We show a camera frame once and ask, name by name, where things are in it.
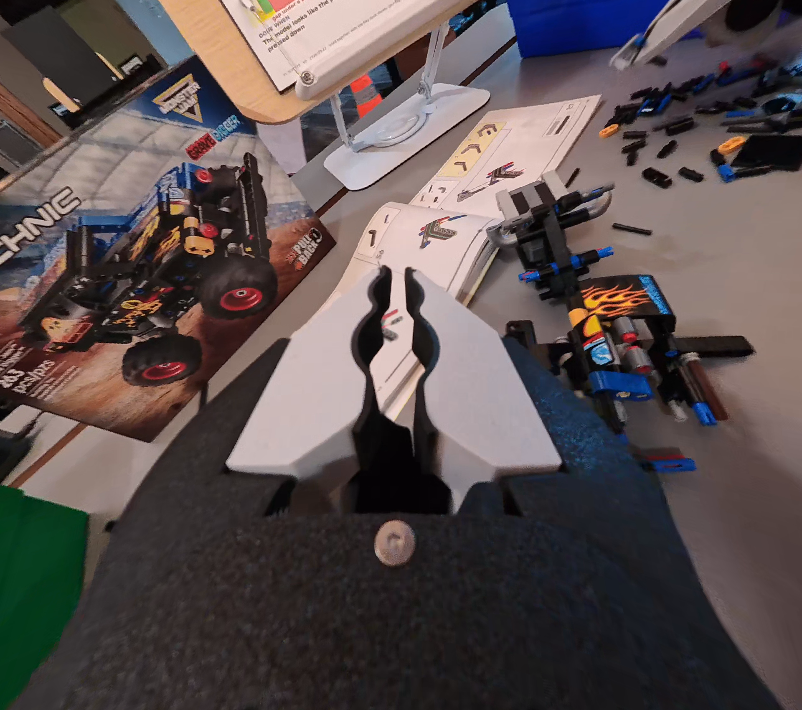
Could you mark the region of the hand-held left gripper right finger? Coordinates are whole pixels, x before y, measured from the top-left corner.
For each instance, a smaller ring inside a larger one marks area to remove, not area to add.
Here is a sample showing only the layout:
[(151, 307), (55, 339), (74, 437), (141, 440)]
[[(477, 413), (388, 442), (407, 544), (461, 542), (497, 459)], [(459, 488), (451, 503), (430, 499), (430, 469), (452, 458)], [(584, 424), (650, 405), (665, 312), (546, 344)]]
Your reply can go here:
[(476, 484), (556, 473), (562, 459), (502, 337), (411, 267), (404, 273), (413, 319), (414, 454), (459, 510)]

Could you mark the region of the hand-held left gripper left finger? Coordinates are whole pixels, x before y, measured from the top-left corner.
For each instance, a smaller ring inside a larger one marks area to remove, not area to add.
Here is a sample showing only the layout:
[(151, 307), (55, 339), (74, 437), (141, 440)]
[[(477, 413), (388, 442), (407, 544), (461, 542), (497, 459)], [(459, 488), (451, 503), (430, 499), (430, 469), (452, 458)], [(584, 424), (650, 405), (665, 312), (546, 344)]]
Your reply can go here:
[(394, 510), (394, 422), (378, 403), (371, 364), (384, 343), (392, 274), (371, 269), (295, 332), (226, 461), (276, 484), (267, 515), (286, 515), (305, 485), (345, 490), (356, 514)]

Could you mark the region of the black flat panel piece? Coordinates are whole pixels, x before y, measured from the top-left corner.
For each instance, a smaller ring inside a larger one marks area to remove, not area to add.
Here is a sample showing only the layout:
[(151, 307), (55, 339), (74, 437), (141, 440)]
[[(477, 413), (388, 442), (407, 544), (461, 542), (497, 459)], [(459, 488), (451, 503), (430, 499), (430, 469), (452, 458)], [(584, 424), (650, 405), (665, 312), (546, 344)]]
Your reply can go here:
[(800, 135), (752, 135), (731, 163), (734, 169), (769, 166), (796, 172), (801, 168)]

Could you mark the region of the partly built toy truck chassis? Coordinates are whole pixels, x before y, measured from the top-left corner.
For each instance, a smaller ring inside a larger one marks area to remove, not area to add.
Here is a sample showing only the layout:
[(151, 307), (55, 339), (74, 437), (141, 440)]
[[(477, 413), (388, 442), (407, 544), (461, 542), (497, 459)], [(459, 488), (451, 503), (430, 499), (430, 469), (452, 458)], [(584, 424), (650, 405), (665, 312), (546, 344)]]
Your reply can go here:
[(569, 330), (539, 344), (533, 323), (512, 321), (516, 339), (554, 375), (566, 375), (589, 400), (608, 429), (625, 444), (626, 402), (659, 400), (678, 422), (687, 411), (704, 427), (730, 419), (703, 367), (704, 359), (740, 359), (755, 350), (743, 336), (678, 337), (677, 318), (650, 274), (589, 278), (590, 269), (612, 257), (607, 246), (575, 253), (567, 231), (605, 214), (614, 183), (556, 197), (544, 178), (496, 195), (503, 220), (487, 230), (498, 249), (514, 249), (542, 301), (567, 311)]

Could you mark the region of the blue red connector piece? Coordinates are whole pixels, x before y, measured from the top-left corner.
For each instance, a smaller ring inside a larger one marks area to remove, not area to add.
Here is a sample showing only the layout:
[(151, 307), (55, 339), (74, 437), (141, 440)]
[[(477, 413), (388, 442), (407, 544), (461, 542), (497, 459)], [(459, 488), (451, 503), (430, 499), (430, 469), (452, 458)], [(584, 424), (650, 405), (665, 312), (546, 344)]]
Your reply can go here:
[(634, 454), (639, 464), (654, 473), (690, 473), (696, 463), (677, 448), (645, 448)]

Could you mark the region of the white instruction booklet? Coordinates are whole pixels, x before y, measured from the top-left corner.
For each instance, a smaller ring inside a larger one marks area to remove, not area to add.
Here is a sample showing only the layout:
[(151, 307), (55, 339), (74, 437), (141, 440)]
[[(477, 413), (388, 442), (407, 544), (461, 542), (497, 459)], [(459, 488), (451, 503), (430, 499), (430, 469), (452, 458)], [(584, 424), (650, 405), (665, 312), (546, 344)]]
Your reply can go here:
[(496, 256), (487, 228), (503, 221), (497, 195), (539, 181), (556, 196), (556, 170), (596, 112), (600, 95), (487, 113), (407, 204), (388, 202), (367, 222), (325, 307), (381, 265), (393, 272), (381, 321), (383, 347), (371, 363), (378, 406), (400, 408), (421, 367), (412, 352), (404, 271), (422, 271), (463, 305)]

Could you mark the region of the white folding stand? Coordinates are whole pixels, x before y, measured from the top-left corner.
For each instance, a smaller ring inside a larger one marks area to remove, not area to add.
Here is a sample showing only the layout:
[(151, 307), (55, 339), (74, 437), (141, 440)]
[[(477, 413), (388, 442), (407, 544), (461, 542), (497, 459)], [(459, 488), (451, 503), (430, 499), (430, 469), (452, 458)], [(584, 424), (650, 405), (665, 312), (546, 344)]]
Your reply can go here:
[(436, 83), (448, 31), (446, 22), (431, 33), (416, 92), (361, 132), (351, 134), (339, 94), (330, 98), (342, 145), (324, 165), (344, 188), (355, 192), (371, 186), (488, 102), (486, 90)]

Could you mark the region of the monster truck picture box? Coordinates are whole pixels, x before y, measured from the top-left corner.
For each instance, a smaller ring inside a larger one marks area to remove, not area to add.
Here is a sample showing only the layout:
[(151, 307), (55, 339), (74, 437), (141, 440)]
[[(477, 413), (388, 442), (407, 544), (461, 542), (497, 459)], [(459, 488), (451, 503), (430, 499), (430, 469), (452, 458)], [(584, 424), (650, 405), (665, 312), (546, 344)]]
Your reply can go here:
[(334, 246), (188, 59), (2, 179), (2, 404), (150, 442)]

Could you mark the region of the green plastic bin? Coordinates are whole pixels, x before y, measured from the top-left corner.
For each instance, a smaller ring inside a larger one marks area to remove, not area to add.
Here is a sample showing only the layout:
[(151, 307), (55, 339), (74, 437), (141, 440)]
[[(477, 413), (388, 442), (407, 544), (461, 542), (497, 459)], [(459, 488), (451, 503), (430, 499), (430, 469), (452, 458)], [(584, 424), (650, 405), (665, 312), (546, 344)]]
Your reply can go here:
[(88, 515), (6, 486), (1, 500), (2, 662), (39, 662), (82, 593)]

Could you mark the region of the orange striped traffic cone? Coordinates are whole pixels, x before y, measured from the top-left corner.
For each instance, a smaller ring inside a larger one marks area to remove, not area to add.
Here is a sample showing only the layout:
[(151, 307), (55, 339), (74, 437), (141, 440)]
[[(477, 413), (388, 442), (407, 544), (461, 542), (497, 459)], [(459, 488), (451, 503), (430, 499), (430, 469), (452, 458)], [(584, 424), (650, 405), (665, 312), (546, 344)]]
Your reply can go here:
[(354, 79), (350, 83), (350, 91), (360, 119), (376, 109), (383, 101), (382, 95), (369, 74), (363, 74)]

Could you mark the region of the wooden display board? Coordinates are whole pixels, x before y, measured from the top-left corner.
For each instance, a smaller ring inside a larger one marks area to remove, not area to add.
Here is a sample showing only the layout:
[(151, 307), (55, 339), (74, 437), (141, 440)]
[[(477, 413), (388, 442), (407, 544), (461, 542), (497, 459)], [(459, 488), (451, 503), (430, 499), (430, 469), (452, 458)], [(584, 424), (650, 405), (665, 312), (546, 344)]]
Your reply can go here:
[(279, 91), (259, 63), (220, 0), (159, 0), (165, 12), (193, 52), (201, 59), (226, 95), (249, 119), (262, 124), (281, 124), (296, 119), (328, 99), (336, 89), (349, 85), (359, 75), (384, 63), (427, 32), (435, 31), (450, 17), (478, 0), (450, 0), (431, 18), (413, 25), (404, 23), (406, 34), (367, 55), (352, 57), (339, 80), (312, 99), (301, 99), (295, 91)]

